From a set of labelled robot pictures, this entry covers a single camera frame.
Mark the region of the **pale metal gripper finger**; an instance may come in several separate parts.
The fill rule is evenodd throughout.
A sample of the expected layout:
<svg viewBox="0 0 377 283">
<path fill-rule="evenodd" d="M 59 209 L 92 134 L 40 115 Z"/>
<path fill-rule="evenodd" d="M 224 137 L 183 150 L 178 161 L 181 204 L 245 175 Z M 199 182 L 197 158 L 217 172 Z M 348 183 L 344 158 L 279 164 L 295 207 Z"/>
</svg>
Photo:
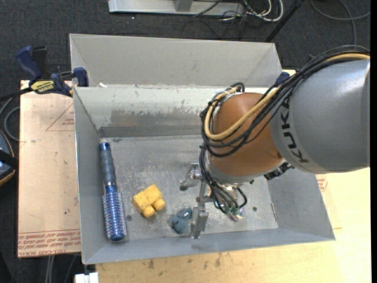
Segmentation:
<svg viewBox="0 0 377 283">
<path fill-rule="evenodd" d="M 201 233 L 205 231 L 208 217 L 209 213 L 206 211 L 205 207 L 200 207 L 197 217 L 197 236 L 200 236 Z"/>
<path fill-rule="evenodd" d="M 198 236 L 197 236 L 198 216 L 199 216 L 199 208 L 197 206 L 194 206 L 193 211 L 192 211 L 191 224 L 190 224 L 190 227 L 191 227 L 190 237 L 191 237 L 191 239 L 197 239 L 198 238 Z"/>
</svg>

